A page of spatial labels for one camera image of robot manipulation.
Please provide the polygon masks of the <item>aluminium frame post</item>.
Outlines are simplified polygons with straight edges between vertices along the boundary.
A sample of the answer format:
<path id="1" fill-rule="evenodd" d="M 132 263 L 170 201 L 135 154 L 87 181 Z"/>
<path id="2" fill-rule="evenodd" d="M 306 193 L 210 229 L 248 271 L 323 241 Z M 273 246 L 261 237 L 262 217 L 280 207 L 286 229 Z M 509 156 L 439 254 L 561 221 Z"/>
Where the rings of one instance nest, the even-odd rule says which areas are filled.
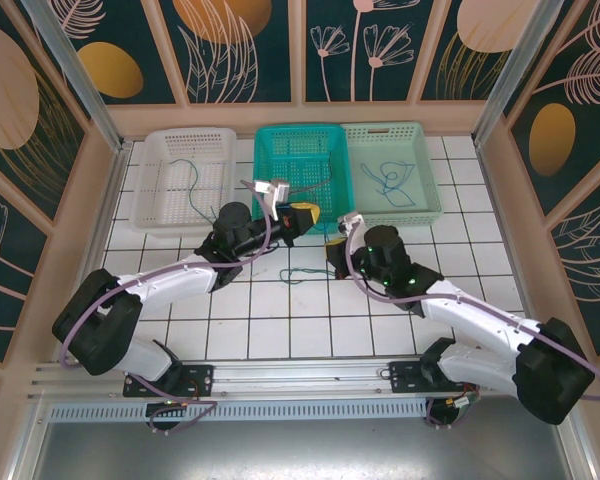
<path id="1" fill-rule="evenodd" d="M 107 144 L 116 153 L 122 151 L 126 142 L 72 43 L 87 40 L 101 24 L 106 17 L 104 0 L 18 1 Z"/>
<path id="2" fill-rule="evenodd" d="M 477 151 L 485 145 L 505 106 L 555 23 L 564 0 L 539 0 L 497 78 L 471 136 Z"/>

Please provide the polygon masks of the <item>mint green perforated basket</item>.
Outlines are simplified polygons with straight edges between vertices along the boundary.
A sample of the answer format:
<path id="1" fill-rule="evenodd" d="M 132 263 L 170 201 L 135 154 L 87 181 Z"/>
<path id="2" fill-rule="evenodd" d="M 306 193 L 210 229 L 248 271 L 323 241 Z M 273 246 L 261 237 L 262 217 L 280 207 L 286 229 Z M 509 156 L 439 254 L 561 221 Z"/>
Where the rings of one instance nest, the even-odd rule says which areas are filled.
<path id="1" fill-rule="evenodd" d="M 442 215 L 419 123 L 351 123 L 343 129 L 355 210 L 368 226 L 430 226 Z"/>

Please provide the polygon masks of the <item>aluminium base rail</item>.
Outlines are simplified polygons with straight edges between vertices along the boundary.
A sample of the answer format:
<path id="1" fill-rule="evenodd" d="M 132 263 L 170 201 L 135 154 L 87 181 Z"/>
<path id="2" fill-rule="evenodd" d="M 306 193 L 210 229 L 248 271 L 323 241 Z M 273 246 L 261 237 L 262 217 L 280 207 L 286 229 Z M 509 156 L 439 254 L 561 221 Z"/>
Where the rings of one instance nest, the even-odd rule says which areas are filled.
<path id="1" fill-rule="evenodd" d="M 319 400 L 387 398 L 392 394 L 389 364 L 396 357 L 349 357 L 305 360 L 212 360 L 211 387 L 197 387 L 209 400 Z M 127 380 L 111 371 L 91 376 L 86 370 L 57 363 L 38 365 L 27 398 L 47 402 L 122 402 Z"/>

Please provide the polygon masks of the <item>floral wall panel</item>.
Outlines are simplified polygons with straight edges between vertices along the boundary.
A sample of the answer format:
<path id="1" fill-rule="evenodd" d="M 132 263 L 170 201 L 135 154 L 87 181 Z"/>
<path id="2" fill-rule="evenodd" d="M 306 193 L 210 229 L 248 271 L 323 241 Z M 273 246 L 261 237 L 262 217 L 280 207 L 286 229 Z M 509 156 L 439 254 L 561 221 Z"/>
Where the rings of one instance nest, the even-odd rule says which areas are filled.
<path id="1" fill-rule="evenodd" d="M 600 355 L 600 185 L 551 235 L 592 345 Z"/>
<path id="2" fill-rule="evenodd" d="M 508 129 L 515 197 L 549 215 L 600 166 L 600 0 L 582 12 Z M 587 200 L 592 207 L 600 192 Z"/>
<path id="3" fill-rule="evenodd" d="M 54 219 L 84 135 L 0 5 L 0 173 Z"/>
<path id="4" fill-rule="evenodd" d="M 0 368 L 31 313 L 50 233 L 37 207 L 0 173 Z"/>
<path id="5" fill-rule="evenodd" d="M 410 98 L 448 0 L 306 0 L 304 100 Z"/>
<path id="6" fill-rule="evenodd" d="M 174 105 L 141 0 L 46 0 L 104 103 Z"/>
<path id="7" fill-rule="evenodd" d="M 289 103 L 288 0 L 158 0 L 191 104 Z"/>
<path id="8" fill-rule="evenodd" d="M 451 0 L 420 99 L 487 99 L 537 3 Z"/>

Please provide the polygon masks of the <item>white perforated basket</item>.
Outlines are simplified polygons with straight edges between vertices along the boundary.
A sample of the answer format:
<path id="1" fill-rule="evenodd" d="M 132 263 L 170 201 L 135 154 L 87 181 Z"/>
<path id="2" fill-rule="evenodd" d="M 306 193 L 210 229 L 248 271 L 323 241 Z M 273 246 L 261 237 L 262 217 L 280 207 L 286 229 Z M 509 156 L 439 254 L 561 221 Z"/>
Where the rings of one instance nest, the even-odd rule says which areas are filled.
<path id="1" fill-rule="evenodd" d="M 155 131 L 145 141 L 130 228 L 154 237 L 206 234 L 234 200 L 236 133 L 227 128 Z"/>

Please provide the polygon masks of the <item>aluminium side rail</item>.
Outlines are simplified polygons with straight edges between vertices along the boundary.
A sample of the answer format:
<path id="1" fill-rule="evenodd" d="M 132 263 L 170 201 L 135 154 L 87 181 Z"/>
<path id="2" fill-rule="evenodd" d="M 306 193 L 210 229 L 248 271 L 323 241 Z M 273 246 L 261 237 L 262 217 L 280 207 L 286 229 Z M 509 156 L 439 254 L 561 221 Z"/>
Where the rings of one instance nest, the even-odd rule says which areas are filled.
<path id="1" fill-rule="evenodd" d="M 72 297 L 83 281 L 93 271 L 101 267 L 106 242 L 109 238 L 109 230 L 114 221 L 119 202 L 118 197 L 126 178 L 126 171 L 132 150 L 133 143 L 125 141 L 118 152 L 112 157 L 102 198 L 96 210 L 93 228 L 77 272 L 74 291 L 70 295 L 69 300 L 72 300 Z"/>
<path id="2" fill-rule="evenodd" d="M 477 148 L 477 153 L 494 202 L 524 313 L 527 318 L 546 321 L 546 309 L 538 303 L 540 298 L 533 290 L 537 284 L 531 278 L 534 271 L 530 252 L 535 244 L 534 241 L 526 244 L 528 234 L 538 233 L 538 218 L 530 197 L 529 181 L 523 178 L 520 157 L 509 140 L 497 138 L 486 141 Z"/>

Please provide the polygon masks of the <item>grey metal base plate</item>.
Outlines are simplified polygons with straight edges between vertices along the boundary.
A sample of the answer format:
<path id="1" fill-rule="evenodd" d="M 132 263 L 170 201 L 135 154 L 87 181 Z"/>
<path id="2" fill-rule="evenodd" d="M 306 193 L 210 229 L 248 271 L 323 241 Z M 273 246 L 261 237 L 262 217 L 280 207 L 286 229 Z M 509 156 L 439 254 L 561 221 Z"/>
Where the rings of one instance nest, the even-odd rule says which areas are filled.
<path id="1" fill-rule="evenodd" d="M 418 418 L 55 424 L 34 480 L 590 480 L 556 428 L 504 398 L 459 426 Z"/>

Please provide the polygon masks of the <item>teal perforated basket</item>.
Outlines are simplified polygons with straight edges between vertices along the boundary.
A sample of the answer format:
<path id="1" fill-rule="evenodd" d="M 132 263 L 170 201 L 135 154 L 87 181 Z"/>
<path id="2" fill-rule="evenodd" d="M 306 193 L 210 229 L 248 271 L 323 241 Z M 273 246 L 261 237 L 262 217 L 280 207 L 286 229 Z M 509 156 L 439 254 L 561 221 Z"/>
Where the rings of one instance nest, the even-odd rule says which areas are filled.
<path id="1" fill-rule="evenodd" d="M 291 202 L 320 207 L 312 234 L 338 232 L 337 221 L 355 209 L 344 129 L 335 124 L 278 125 L 254 137 L 253 178 L 290 184 Z"/>

